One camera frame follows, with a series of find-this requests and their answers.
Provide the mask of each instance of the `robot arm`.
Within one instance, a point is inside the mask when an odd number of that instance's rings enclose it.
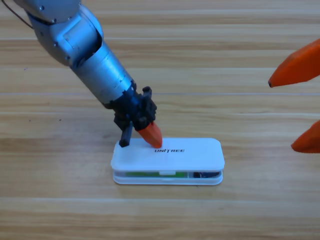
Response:
[[[132,128],[153,147],[162,146],[151,88],[137,93],[135,81],[105,43],[98,19],[80,0],[14,1],[26,11],[43,48],[70,67],[106,109],[114,110],[122,147],[129,145]]]

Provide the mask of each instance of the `white plastic case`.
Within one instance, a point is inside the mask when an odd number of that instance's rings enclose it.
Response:
[[[153,148],[142,138],[116,143],[111,160],[113,179],[125,185],[218,185],[225,159],[214,138],[163,138]]]

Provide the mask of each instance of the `wooden surface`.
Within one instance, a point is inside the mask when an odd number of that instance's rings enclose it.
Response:
[[[320,155],[290,147],[320,119],[319,78],[267,84],[320,37],[319,1],[84,3],[139,91],[153,89],[163,136],[221,141],[224,180],[115,184],[113,112],[1,6],[0,239],[319,240]]]

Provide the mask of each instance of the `orange fingertip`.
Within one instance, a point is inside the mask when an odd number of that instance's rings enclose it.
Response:
[[[138,133],[154,148],[159,149],[162,147],[163,138],[161,130],[155,122],[151,122],[145,129],[139,130]]]
[[[289,55],[270,77],[271,88],[307,82],[320,75],[320,39]]]
[[[292,149],[299,153],[320,153],[320,120],[314,123],[292,145]]]

